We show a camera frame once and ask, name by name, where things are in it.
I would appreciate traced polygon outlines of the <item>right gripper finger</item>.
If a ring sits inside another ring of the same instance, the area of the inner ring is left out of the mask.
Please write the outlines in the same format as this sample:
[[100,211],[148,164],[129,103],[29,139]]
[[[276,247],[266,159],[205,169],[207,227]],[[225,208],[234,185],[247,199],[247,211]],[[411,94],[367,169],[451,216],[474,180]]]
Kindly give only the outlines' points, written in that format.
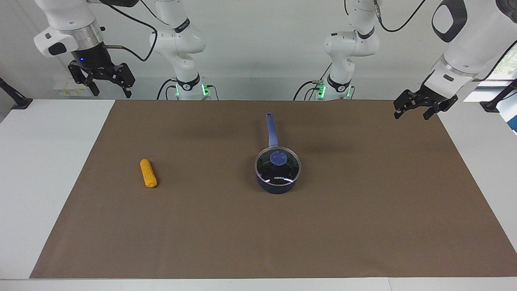
[[100,90],[94,82],[93,75],[88,69],[84,70],[76,61],[71,61],[68,64],[68,70],[77,84],[85,85],[92,91],[93,96],[98,97]]
[[135,77],[126,63],[112,67],[111,82],[122,88],[126,98],[131,98],[132,88],[135,84]]

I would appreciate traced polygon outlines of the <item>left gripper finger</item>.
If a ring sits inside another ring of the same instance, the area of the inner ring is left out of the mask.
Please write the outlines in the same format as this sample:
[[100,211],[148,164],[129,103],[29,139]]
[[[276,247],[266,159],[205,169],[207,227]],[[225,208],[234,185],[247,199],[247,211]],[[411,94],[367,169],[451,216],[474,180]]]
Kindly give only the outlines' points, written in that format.
[[399,97],[394,100],[394,118],[398,120],[408,110],[413,110],[421,106],[422,95],[419,91],[412,92],[404,90]]
[[434,114],[437,114],[442,111],[441,104],[440,103],[434,103],[431,107],[429,107],[423,114],[424,120],[429,120],[434,116]]

